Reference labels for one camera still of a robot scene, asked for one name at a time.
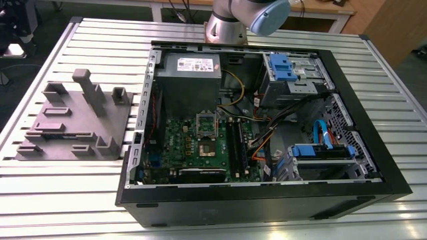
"blue latch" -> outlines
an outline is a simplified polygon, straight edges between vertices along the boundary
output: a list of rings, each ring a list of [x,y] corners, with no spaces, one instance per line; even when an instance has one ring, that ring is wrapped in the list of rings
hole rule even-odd
[[[293,149],[294,157],[317,156],[315,148],[311,145],[297,145],[291,149]]]
[[[270,64],[277,81],[295,82],[299,77],[294,74],[293,63],[285,54],[270,54]]]
[[[354,148],[354,146],[348,146],[349,149],[349,153],[350,153],[350,157],[354,158],[357,156],[357,150]]]

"aluminum table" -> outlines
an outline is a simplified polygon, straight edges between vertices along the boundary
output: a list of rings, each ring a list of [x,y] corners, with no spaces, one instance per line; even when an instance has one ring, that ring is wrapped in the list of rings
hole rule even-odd
[[[0,134],[0,238],[74,239],[426,239],[427,114],[369,40],[357,35],[249,32],[251,45],[331,50],[414,193],[339,219],[143,228],[115,206],[123,160],[18,161],[46,100],[49,82],[69,90],[77,68],[105,91],[137,94],[125,146],[133,141],[151,40],[202,42],[205,27],[177,23],[74,18]]]

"floor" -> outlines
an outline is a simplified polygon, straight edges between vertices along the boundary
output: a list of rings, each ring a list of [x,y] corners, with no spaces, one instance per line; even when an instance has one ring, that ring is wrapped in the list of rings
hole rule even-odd
[[[57,12],[51,3],[47,1],[38,2],[37,7],[43,20],[34,33],[34,40],[38,43],[38,53],[26,59],[0,59],[0,69],[11,65],[23,64],[42,66],[73,16],[135,21],[153,20],[151,9],[149,7],[139,7],[137,10],[134,6],[65,3],[63,11]],[[163,9],[162,11],[165,22],[182,22],[174,15],[171,9]],[[197,24],[203,24],[211,15],[207,11],[194,10],[191,14],[194,15]],[[39,69],[38,66],[17,66],[5,70],[13,84],[10,87],[0,86],[0,130],[9,122]],[[412,54],[397,69],[397,73],[421,105],[427,109],[427,94],[425,94],[427,93],[427,59],[420,59]]]

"black cable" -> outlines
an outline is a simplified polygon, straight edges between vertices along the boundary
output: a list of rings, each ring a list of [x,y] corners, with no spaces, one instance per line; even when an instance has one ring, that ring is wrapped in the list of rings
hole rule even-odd
[[[177,13],[182,13],[182,12],[186,11],[186,9],[183,9],[183,10],[179,11],[179,10],[175,8],[175,5],[174,5],[174,3],[171,2],[171,0],[169,0],[169,2],[171,3],[171,6],[173,6],[173,9],[174,9],[175,14],[177,14]]]
[[[305,104],[307,104],[309,102],[311,102],[313,100],[317,99],[323,99],[326,97],[330,96],[330,92],[325,92],[317,95],[310,95],[306,96],[302,100],[299,100],[297,103],[294,103],[293,105],[289,105],[271,119],[271,121],[267,124],[267,128],[265,129],[265,133],[261,134],[261,136],[258,138],[254,139],[254,144],[261,141],[262,139],[267,138],[270,133],[274,131],[275,127],[278,126],[278,123],[282,119],[286,119],[287,116],[290,116],[291,114],[294,114],[301,107],[303,107]]]
[[[306,14],[306,4],[305,4],[305,0],[301,0],[301,13],[299,13],[299,17],[302,17],[302,19],[305,19],[305,14]]]
[[[190,12],[190,0],[187,0],[187,2],[186,2],[186,0],[182,0],[182,3],[185,4],[185,7],[187,9],[189,19],[195,24],[195,19],[194,19],[193,13]]]
[[[233,103],[234,101],[235,101],[235,100],[234,100],[234,97],[230,96],[230,102]],[[238,106],[238,104],[239,104],[239,102],[237,102],[233,106],[234,106],[234,108],[238,110],[238,112],[239,112],[243,116],[246,116],[246,114],[245,114],[243,110],[241,109],[241,107]]]

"cable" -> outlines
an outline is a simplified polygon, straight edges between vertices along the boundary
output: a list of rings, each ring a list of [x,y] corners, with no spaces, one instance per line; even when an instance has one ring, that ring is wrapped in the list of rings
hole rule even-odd
[[[251,120],[251,121],[255,121],[255,122],[263,122],[263,120],[258,120],[258,119],[254,119],[254,118],[250,118],[247,116],[239,116],[239,115],[235,115],[233,114],[229,110],[226,110],[226,108],[223,108],[222,106],[218,106],[218,108],[221,108],[225,113],[235,118],[243,118],[243,119],[247,119],[247,120]]]
[[[241,97],[238,98],[237,101],[231,102],[231,103],[227,103],[227,104],[221,104],[218,105],[219,107],[227,107],[227,106],[233,106],[235,105],[238,102],[241,102],[241,100],[243,99],[243,96],[246,94],[246,86],[243,84],[243,81],[241,80],[241,78],[229,70],[223,70],[226,73],[229,73],[238,81],[239,81],[239,84],[242,86],[242,93],[241,93]]]
[[[315,144],[319,144],[319,125],[322,127],[322,134],[323,134],[323,143],[327,146],[327,149],[333,149],[334,146],[331,144],[331,136],[330,136],[330,131],[329,131],[329,127],[327,127],[327,123],[326,121],[323,121],[322,119],[318,119],[314,121],[314,125],[313,125],[313,140]]]
[[[3,80],[3,74],[5,73],[2,73],[2,71],[7,70],[7,69],[11,69],[11,68],[15,68],[15,67],[22,67],[22,66],[34,66],[34,67],[42,68],[42,66],[37,65],[37,64],[17,64],[17,65],[11,65],[11,66],[7,66],[5,68],[0,68],[0,83],[2,83],[0,86],[2,87],[9,88],[11,86],[11,84],[13,84],[13,80],[11,79],[9,80],[7,84],[5,83],[5,80]]]
[[[230,102],[233,102],[234,101],[234,97],[233,97],[233,95],[230,96]],[[241,107],[238,106],[238,104],[239,103],[237,103],[235,105],[233,105],[234,106],[234,108],[238,110],[238,112],[243,115],[243,116],[246,116],[246,113],[243,112],[243,110],[241,109]]]
[[[258,117],[257,116],[257,111],[259,110],[259,107],[257,106],[255,108],[254,108],[254,119],[265,119],[263,117]]]
[[[254,160],[254,158],[257,157],[257,153],[262,150],[265,144],[267,143],[267,141],[270,140],[270,138],[273,137],[274,133],[270,134],[270,136],[266,138],[266,140],[262,142],[262,144],[259,145],[257,151],[254,152],[251,159]]]
[[[5,88],[9,88],[11,86],[11,84],[13,84],[11,80],[9,80],[7,84],[3,82],[3,73],[2,73],[2,71],[0,71],[0,82],[2,82],[0,86],[5,87]]]
[[[187,0],[187,2],[185,0],[182,0],[182,3],[185,4],[185,7],[187,9],[189,18],[190,18],[191,22],[195,24],[195,19],[194,19],[193,13],[190,12],[190,0]]]
[[[186,19],[185,15],[182,14],[182,12],[185,12],[186,10],[183,9],[182,11],[179,11],[179,10],[175,8],[175,5],[174,5],[174,3],[173,3],[171,0],[169,0],[169,3],[170,3],[171,6],[173,6],[175,15],[178,16],[179,20],[182,20],[182,22],[186,24],[186,23],[187,23],[187,19]]]
[[[34,67],[42,68],[42,66],[41,66],[41,65],[37,65],[37,64],[17,64],[17,65],[7,66],[7,67],[5,67],[5,68],[0,68],[0,70],[3,71],[3,70],[7,70],[7,69],[11,69],[11,68],[15,68],[15,67],[21,67],[21,66],[34,66]]]
[[[302,19],[305,19],[305,14],[306,14],[306,4],[305,4],[305,0],[301,0],[301,13],[299,13],[299,17],[302,17]]]

